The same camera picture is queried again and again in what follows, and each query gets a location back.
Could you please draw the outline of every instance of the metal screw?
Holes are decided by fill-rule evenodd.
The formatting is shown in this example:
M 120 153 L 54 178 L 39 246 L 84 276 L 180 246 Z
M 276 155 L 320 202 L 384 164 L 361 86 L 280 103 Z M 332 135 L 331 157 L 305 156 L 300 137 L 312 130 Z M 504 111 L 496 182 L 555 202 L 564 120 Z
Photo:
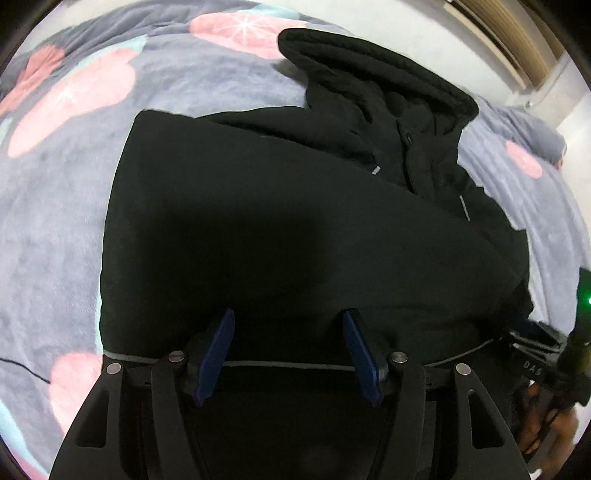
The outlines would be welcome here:
M 118 364 L 117 362 L 112 363 L 107 367 L 107 373 L 109 375 L 115 375 L 119 372 L 121 372 L 121 364 Z
M 456 372 L 458 372 L 460 375 L 470 375 L 470 373 L 472 372 L 472 369 L 466 365 L 466 364 L 457 364 L 456 365 Z
M 392 352 L 390 358 L 392 359 L 392 362 L 396 364 L 405 364 L 408 362 L 408 355 L 404 352 Z
M 168 360 L 174 364 L 182 362 L 184 360 L 184 352 L 181 350 L 175 350 L 168 354 Z

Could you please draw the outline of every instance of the pink circle pattern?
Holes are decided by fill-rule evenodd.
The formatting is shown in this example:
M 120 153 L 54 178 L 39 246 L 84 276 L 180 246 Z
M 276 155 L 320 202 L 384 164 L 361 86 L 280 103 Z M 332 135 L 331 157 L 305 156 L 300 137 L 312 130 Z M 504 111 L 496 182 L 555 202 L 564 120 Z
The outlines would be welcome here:
M 55 84 L 15 128 L 8 156 L 31 151 L 72 117 L 124 100 L 135 84 L 128 62 L 137 55 L 132 48 L 110 51 Z
M 506 149 L 511 160 L 517 163 L 517 166 L 523 173 L 536 180 L 543 175 L 544 170 L 542 169 L 540 162 L 519 145 L 511 140 L 507 140 Z
M 18 76 L 17 84 L 0 102 L 0 115 L 12 112 L 63 61 L 64 51 L 53 45 L 46 45 L 31 55 L 27 68 Z
M 99 378 L 101 366 L 102 355 L 87 352 L 67 353 L 53 365 L 49 403 L 64 435 Z
M 191 21 L 189 31 L 222 47 L 279 60 L 283 55 L 277 47 L 277 35 L 286 28 L 305 26 L 302 20 L 236 12 L 199 15 Z
M 17 461 L 22 471 L 25 472 L 25 475 L 29 480 L 47 480 L 47 477 L 43 473 L 30 465 L 26 460 L 23 460 L 17 452 L 11 450 L 10 453 Z

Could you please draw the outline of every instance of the human hand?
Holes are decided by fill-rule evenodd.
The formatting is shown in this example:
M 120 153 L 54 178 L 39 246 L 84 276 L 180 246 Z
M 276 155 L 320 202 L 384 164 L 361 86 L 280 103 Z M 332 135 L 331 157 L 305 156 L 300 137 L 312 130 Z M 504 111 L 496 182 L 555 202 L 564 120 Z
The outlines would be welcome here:
M 549 412 L 545 419 L 543 419 L 543 412 L 538 408 L 538 396 L 540 395 L 540 386 L 533 384 L 527 391 L 530 397 L 530 402 L 525 414 L 525 421 L 518 435 L 517 445 L 522 453 L 531 453 L 540 446 L 540 441 L 534 440 L 538 436 L 543 422 L 554 420 L 550 424 L 550 428 L 557 433 L 557 438 L 552 445 L 548 455 L 544 458 L 541 464 L 542 475 L 538 480 L 550 480 L 562 468 L 570 454 L 574 450 L 574 435 L 577 432 L 579 421 L 575 415 L 574 408 L 560 412 L 556 415 L 557 410 Z

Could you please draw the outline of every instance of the blue gripper pad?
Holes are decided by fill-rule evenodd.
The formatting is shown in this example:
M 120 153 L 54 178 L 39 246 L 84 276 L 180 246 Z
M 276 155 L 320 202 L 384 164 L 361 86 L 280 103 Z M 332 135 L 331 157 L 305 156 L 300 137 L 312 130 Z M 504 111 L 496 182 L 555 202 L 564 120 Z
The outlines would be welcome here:
M 377 352 L 372 354 L 372 349 L 368 345 L 362 330 L 364 328 L 358 324 L 361 322 L 361 316 L 356 310 L 347 310 L 343 314 L 343 336 L 349 349 L 349 355 L 355 367 L 355 372 L 361 383 L 361 393 L 375 407 L 379 406 L 384 399 L 382 384 L 388 373 L 387 363 L 380 362 L 385 368 L 378 367 L 378 361 L 374 358 Z
M 204 335 L 197 337 L 187 348 L 191 395 L 198 406 L 203 405 L 203 402 L 213 395 L 217 378 L 234 337 L 234 328 L 234 312 L 227 309 L 220 319 L 212 322 Z

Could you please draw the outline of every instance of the gray blanket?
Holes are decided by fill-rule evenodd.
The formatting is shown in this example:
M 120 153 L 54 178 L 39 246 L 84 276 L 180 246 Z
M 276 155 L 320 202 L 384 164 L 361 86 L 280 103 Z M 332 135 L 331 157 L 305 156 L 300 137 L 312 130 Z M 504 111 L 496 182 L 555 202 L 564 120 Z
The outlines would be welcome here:
M 303 106 L 306 79 L 276 46 L 289 27 L 346 33 L 241 0 L 148 1 L 56 34 L 0 79 L 0 435 L 30 477 L 47 477 L 99 375 L 103 223 L 135 115 Z M 459 162 L 528 231 L 532 318 L 568 332 L 591 254 L 564 141 L 479 105 Z

